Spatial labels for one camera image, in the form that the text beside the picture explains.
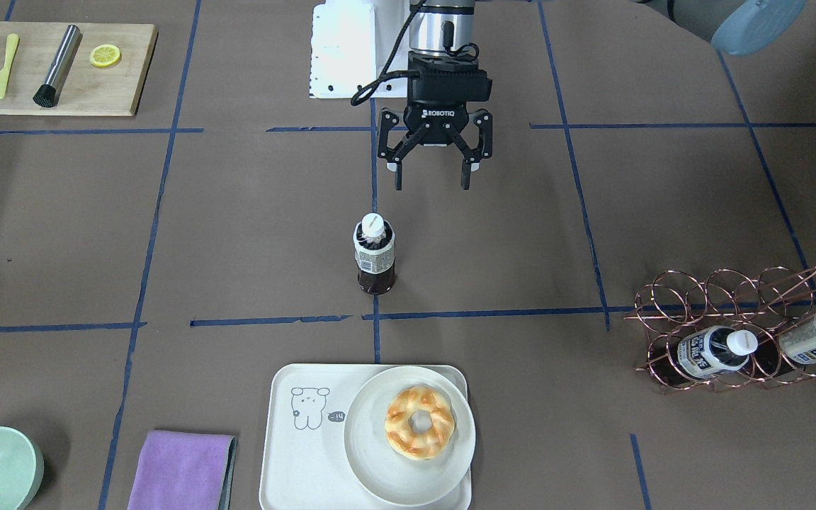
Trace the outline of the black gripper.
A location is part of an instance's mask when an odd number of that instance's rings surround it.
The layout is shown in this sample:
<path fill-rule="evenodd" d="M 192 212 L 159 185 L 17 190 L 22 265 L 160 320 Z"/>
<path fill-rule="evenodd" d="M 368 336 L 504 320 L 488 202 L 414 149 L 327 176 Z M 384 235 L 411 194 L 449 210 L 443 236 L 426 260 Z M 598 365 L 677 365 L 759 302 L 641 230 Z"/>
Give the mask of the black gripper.
<path fill-rule="evenodd" d="M 492 79 L 472 57 L 410 56 L 408 58 L 407 103 L 404 124 L 407 132 L 395 147 L 388 147 L 389 134 L 400 117 L 382 108 L 377 126 L 377 156 L 387 161 L 395 174 L 396 191 L 402 190 L 402 165 L 417 145 L 455 145 L 462 152 L 460 185 L 469 190 L 472 173 L 483 159 L 493 155 L 493 115 L 485 109 L 469 113 L 470 101 L 488 101 Z M 478 129 L 478 144 L 470 147 L 462 130 Z"/>

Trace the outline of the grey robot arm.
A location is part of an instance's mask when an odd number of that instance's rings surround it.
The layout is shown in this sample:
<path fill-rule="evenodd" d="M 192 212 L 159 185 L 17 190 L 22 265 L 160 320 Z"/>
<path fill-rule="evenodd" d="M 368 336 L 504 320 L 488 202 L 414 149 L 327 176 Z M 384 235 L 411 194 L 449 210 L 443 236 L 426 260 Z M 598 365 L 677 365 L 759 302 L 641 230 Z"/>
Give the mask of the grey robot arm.
<path fill-rule="evenodd" d="M 780 38 L 805 9 L 803 1 L 645 1 L 644 6 L 726 55 L 754 54 Z M 402 114 L 381 110 L 377 155 L 404 185 L 405 159 L 417 147 L 454 147 L 462 155 L 460 185 L 494 152 L 494 116 L 470 110 L 492 95 L 473 39 L 473 1 L 412 1 L 401 34 L 409 38 Z"/>

